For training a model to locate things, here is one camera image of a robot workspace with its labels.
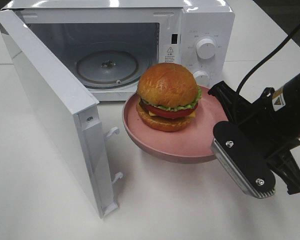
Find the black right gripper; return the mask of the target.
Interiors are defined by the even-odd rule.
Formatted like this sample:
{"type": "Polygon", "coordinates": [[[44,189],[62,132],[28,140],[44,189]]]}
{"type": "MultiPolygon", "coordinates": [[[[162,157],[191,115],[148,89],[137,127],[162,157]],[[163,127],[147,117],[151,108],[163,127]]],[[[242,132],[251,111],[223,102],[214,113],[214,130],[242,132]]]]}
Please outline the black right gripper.
{"type": "Polygon", "coordinates": [[[300,94],[284,87],[264,89],[250,103],[224,81],[208,94],[221,104],[229,122],[238,124],[261,152],[269,168],[286,184],[289,195],[300,193],[300,168],[291,150],[300,146],[300,94]]]}

